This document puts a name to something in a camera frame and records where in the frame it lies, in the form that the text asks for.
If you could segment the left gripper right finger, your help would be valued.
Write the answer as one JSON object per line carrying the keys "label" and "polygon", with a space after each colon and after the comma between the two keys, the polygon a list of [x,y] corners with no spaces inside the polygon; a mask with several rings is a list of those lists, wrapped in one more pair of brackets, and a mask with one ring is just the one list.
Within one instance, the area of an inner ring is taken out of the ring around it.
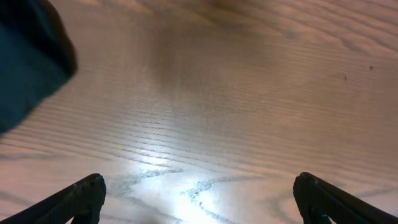
{"label": "left gripper right finger", "polygon": [[304,224],[397,224],[397,217],[308,172],[296,177],[293,195]]}

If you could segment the black polo shirt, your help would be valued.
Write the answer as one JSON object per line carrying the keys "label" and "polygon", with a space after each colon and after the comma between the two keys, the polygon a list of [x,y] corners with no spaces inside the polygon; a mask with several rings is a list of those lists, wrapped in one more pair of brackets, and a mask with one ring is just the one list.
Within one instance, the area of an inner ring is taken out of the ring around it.
{"label": "black polo shirt", "polygon": [[1,0],[1,133],[20,124],[78,69],[50,1]]}

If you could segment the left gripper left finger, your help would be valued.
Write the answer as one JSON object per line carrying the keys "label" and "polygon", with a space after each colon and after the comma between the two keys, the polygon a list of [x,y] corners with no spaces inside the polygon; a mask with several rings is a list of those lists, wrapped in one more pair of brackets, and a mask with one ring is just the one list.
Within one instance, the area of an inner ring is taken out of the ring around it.
{"label": "left gripper left finger", "polygon": [[103,176],[90,174],[1,224],[98,224],[105,197]]}

